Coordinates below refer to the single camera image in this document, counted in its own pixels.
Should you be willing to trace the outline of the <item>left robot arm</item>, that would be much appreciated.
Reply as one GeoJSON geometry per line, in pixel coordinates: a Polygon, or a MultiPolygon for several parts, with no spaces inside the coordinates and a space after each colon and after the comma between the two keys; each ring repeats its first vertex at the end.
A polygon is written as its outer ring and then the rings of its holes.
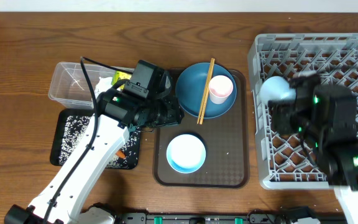
{"type": "Polygon", "coordinates": [[[81,209],[107,164],[133,131],[179,124],[184,116],[171,95],[143,97],[110,88],[99,94],[94,116],[76,148],[27,208],[13,205],[5,223],[114,223],[104,205],[81,209]]]}

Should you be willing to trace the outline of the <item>green yellow snack wrapper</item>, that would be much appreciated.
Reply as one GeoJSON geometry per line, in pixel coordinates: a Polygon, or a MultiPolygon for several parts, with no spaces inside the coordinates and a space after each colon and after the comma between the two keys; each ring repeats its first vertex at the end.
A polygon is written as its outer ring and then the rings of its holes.
{"type": "Polygon", "coordinates": [[[116,71],[113,78],[112,78],[112,82],[111,85],[112,86],[116,86],[117,82],[121,82],[121,80],[130,80],[131,79],[131,74],[130,73],[126,73],[126,72],[120,72],[120,71],[116,71]]]}

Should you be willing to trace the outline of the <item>light blue rice bowl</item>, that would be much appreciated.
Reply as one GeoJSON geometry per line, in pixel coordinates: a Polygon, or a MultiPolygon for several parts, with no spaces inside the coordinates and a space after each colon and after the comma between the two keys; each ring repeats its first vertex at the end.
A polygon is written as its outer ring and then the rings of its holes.
{"type": "Polygon", "coordinates": [[[174,137],[167,146],[167,162],[178,173],[190,174],[199,170],[206,160],[206,146],[194,134],[174,137]]]}

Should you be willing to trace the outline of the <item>orange carrot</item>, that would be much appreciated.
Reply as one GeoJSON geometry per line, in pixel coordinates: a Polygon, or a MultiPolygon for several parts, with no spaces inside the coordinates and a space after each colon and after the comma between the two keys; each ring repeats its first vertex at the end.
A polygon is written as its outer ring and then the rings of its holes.
{"type": "Polygon", "coordinates": [[[121,158],[121,159],[125,159],[126,155],[122,152],[122,151],[117,151],[116,155],[121,158]]]}

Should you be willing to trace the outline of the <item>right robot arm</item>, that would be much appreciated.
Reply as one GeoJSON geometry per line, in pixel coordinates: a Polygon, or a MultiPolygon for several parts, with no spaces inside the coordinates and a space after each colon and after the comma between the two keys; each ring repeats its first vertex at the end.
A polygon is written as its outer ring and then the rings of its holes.
{"type": "Polygon", "coordinates": [[[324,84],[317,72],[263,82],[260,98],[272,111],[273,130],[297,133],[313,145],[317,167],[334,188],[348,223],[358,223],[357,98],[345,86],[324,84]]]}

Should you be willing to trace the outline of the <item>light blue cup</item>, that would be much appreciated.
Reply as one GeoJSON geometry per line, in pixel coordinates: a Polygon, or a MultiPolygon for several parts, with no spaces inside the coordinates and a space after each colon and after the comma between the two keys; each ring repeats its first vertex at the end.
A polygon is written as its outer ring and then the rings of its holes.
{"type": "Polygon", "coordinates": [[[296,90],[290,88],[285,78],[275,76],[263,82],[259,95],[262,103],[267,106],[269,101],[295,100],[296,90]]]}

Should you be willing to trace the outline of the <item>white tissue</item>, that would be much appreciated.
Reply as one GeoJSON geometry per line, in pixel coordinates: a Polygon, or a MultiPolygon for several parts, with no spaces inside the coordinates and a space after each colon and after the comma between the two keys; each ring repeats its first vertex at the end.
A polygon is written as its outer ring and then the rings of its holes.
{"type": "Polygon", "coordinates": [[[99,78],[99,82],[96,84],[94,89],[95,98],[97,98],[102,92],[109,90],[113,84],[113,77],[99,78]]]}

